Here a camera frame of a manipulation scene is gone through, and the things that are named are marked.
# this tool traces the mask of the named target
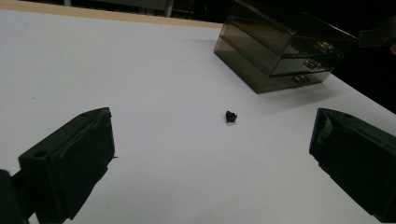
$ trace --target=white tabletop surface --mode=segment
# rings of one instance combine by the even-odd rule
[[[217,28],[0,10],[0,30],[0,169],[78,114],[112,112],[118,158],[65,223],[379,223],[308,153],[319,107],[396,135],[337,77],[256,94],[213,53]]]

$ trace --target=black speck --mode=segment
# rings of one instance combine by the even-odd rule
[[[236,115],[235,113],[232,113],[230,111],[227,111],[227,113],[225,113],[225,118],[227,120],[227,123],[235,123],[236,118],[238,117],[238,115]]]

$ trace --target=small black object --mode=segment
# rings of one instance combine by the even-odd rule
[[[225,118],[227,119],[227,123],[229,123],[229,122],[234,123],[236,121],[237,117],[238,117],[238,115],[236,115],[235,113],[232,113],[230,111],[227,111],[227,113],[225,113]]]
[[[320,108],[309,153],[367,213],[396,222],[396,137],[348,114]]]
[[[0,170],[0,208],[17,206],[0,213],[0,223],[21,223],[33,213],[39,223],[73,219],[114,158],[110,118],[108,107],[80,114],[21,154],[14,176]]]

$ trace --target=screw hole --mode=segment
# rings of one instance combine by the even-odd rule
[[[43,157],[43,156],[45,156],[47,154],[47,152],[46,151],[37,151],[37,153],[35,153],[35,157],[36,158],[40,158],[40,157]]]

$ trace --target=small plastic drawer cabinet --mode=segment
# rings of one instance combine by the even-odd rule
[[[234,0],[215,53],[257,93],[323,82],[357,38],[306,13]]]

